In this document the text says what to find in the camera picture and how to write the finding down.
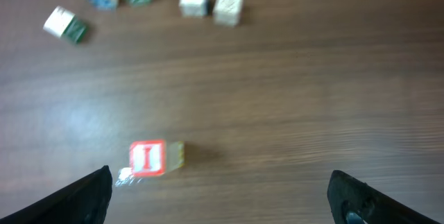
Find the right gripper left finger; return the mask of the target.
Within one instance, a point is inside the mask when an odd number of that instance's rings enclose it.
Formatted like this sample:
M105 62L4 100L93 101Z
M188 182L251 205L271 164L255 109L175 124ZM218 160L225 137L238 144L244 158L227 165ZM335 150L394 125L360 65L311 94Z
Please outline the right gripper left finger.
M2 218L1 224L103 224L111 197L112 174L105 165Z

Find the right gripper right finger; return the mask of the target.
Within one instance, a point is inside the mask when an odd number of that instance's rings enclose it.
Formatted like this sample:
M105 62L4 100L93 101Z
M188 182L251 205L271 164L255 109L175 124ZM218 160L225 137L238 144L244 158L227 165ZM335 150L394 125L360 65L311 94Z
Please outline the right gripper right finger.
M331 174L327 199L336 224L439 224L340 170Z

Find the red I block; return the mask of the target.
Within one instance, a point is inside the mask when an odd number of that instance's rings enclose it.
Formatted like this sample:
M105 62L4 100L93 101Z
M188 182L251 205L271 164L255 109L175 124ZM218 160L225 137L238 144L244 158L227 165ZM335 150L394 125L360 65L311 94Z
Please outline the red I block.
M135 141L129 151L130 167L135 177L157 177L166 172L165 140Z

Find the yellow ladybug block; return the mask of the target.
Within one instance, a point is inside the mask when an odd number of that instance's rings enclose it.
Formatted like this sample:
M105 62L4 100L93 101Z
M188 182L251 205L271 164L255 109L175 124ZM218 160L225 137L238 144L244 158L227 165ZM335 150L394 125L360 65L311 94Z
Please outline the yellow ladybug block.
M166 144L166 172L172 172L185 163L185 144L182 141Z

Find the green O block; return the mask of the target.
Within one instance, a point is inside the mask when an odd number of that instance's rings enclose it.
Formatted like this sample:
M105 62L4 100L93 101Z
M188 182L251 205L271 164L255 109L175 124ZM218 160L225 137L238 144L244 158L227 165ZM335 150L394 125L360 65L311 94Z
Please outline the green O block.
M133 173L130 167L125 167L119 170L117 179L115 182L116 187L131 186L138 184L142 181L142 178L138 178Z

